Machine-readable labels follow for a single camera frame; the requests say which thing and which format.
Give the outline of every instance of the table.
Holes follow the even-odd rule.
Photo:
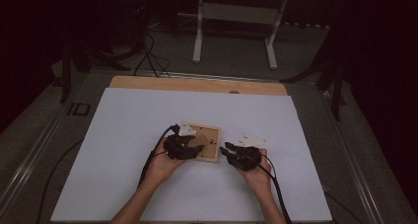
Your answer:
[[[284,86],[274,83],[115,77],[104,92],[51,220],[108,221],[136,189],[138,167],[153,143],[170,121],[183,118],[220,125],[221,142],[238,138],[243,131],[267,138],[291,218],[331,220],[296,110],[286,95]],[[272,108],[280,110],[271,113]],[[260,122],[269,126],[257,126]],[[185,163],[155,193],[142,217],[184,222],[261,219],[256,199],[224,157],[218,164]]]
[[[270,37],[265,40],[270,69],[277,69],[276,56],[274,54],[273,42],[280,26],[287,0],[281,0],[279,9],[255,8],[247,6],[235,6],[216,3],[205,3],[199,0],[197,8],[197,34],[193,51],[193,62],[200,62],[202,48],[202,22],[203,19],[216,19],[228,21],[240,21],[247,23],[268,24],[273,29]]]

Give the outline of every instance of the table leg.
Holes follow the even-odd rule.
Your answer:
[[[203,0],[199,0],[199,6],[197,8],[197,34],[196,41],[194,42],[194,51],[193,51],[193,63],[200,62],[200,53],[202,51],[202,8]]]
[[[274,54],[273,49],[273,42],[276,38],[277,31],[280,27],[280,21],[282,20],[283,13],[285,11],[287,0],[282,0],[282,4],[280,6],[279,11],[277,12],[276,20],[273,24],[273,31],[269,38],[265,39],[265,47],[267,49],[267,56],[268,56],[268,62],[270,65],[270,69],[277,70],[277,62],[276,62],[276,55]]]

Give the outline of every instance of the cable on floor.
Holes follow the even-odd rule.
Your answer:
[[[59,158],[59,160],[55,163],[54,167],[52,168],[52,171],[49,174],[48,180],[46,181],[45,187],[43,188],[42,199],[40,200],[39,210],[37,212],[36,224],[40,223],[40,218],[42,216],[42,210],[43,210],[43,204],[44,204],[45,198],[46,198],[46,192],[48,191],[49,183],[50,183],[50,181],[52,179],[53,174],[55,173],[55,170],[57,169],[58,165],[61,163],[62,159],[64,159],[65,156],[67,156],[67,154],[69,152],[71,152],[74,148],[76,148],[78,145],[80,145],[83,142],[83,140],[84,140],[84,138],[82,138],[81,140],[77,141],[70,148],[68,148],[64,152],[64,154]]]

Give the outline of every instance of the small wooden block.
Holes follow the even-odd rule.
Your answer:
[[[217,163],[221,128],[193,123],[190,123],[189,126],[196,130],[196,137],[188,142],[188,146],[205,145],[203,151],[197,155],[196,160]]]

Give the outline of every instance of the wooden board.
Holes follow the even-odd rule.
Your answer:
[[[221,140],[221,128],[193,123],[190,123],[189,126],[196,130],[196,138],[190,140],[188,146],[195,147],[201,144],[205,145],[203,151],[197,155],[196,160],[217,163],[219,143]]]
[[[110,87],[272,96],[288,95],[285,86],[279,83],[241,82],[212,79],[115,76],[111,80]]]

